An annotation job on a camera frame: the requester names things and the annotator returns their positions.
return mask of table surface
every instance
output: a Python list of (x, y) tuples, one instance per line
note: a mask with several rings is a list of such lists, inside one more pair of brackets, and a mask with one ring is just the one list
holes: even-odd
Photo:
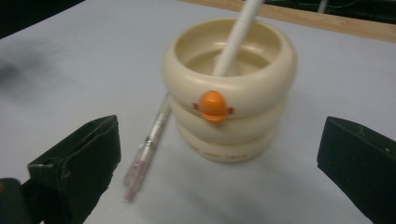
[(122, 160), (85, 223), (371, 223), (316, 156), (328, 116), (396, 139), (396, 44), (265, 18), (299, 55), (273, 144), (251, 161), (208, 161), (171, 117), (135, 201), (121, 202), (121, 180), (166, 93), (169, 43), (195, 23), (237, 15), (171, 0), (88, 0), (1, 39), (0, 176), (26, 181), (27, 163), (115, 114)]

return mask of cream ceramic pen holder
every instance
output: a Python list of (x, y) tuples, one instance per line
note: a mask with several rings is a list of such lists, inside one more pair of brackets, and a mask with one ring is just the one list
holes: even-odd
[(197, 24), (170, 45), (163, 77), (184, 140), (213, 161), (244, 161), (274, 139), (297, 56), (276, 28), (253, 22), (237, 58), (237, 76), (212, 77), (235, 19)]

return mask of pen tip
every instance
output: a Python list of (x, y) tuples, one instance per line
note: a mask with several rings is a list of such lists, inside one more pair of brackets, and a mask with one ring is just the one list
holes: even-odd
[(122, 201), (124, 203), (131, 203), (133, 199), (134, 199), (134, 191), (128, 190), (125, 193)]

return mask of clear plastic pen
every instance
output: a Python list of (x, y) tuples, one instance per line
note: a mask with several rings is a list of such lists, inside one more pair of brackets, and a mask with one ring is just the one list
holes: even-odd
[(160, 107), (145, 143), (139, 147), (136, 155), (134, 156), (134, 161), (124, 177), (123, 182), (127, 188), (123, 197), (123, 201), (125, 203), (130, 203), (132, 201), (134, 195), (140, 187), (144, 175), (149, 167), (149, 163), (152, 159), (155, 148), (160, 141), (163, 128), (169, 118), (170, 112), (171, 109), (169, 105), (169, 95), (166, 94), (166, 97), (163, 100), (163, 104)]

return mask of white pen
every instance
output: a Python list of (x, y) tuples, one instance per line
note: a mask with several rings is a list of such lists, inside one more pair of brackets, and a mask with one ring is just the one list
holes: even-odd
[(227, 77), (231, 64), (233, 64), (243, 41), (254, 22), (254, 18), (259, 13), (263, 0), (247, 0), (242, 7), (238, 20), (233, 25), (230, 36), (227, 39), (227, 45), (221, 52), (219, 59), (213, 71), (214, 77)]
[(138, 149), (136, 155), (134, 156), (134, 161), (124, 177), (124, 185), (127, 188), (123, 197), (123, 201), (125, 203), (130, 203), (132, 201), (134, 195), (140, 187), (144, 175), (149, 167), (149, 163), (152, 159), (155, 148), (158, 146), (163, 133), (163, 128), (165, 127), (166, 121), (169, 118), (170, 112), (171, 108), (169, 105), (169, 94), (166, 94), (146, 142)]

